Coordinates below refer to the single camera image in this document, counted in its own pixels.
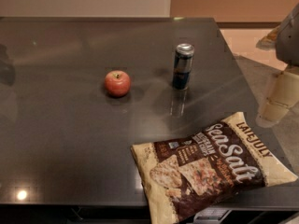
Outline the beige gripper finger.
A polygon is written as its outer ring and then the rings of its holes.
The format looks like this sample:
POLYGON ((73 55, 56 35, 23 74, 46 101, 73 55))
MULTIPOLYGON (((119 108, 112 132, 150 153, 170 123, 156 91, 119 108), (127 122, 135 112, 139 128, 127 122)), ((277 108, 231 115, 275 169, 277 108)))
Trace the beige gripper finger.
POLYGON ((299 102, 299 67, 287 66, 273 74, 266 86, 263 101, 258 109, 256 122, 270 128, 278 124, 299 102))
POLYGON ((278 30, 279 30, 278 26, 272 29, 266 36, 264 36, 258 41, 256 47, 258 49, 264 49, 264 50, 274 49, 277 42, 278 30))

